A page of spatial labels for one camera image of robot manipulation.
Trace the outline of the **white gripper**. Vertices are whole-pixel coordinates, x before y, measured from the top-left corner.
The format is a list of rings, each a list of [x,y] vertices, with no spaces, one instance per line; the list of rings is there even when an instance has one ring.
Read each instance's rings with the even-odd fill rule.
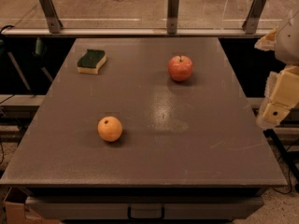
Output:
[[[261,37],[254,48],[275,50],[278,60],[287,65],[279,73],[271,71],[266,80],[264,99],[256,123],[264,129],[278,126],[299,104],[299,10],[291,10],[279,27]]]

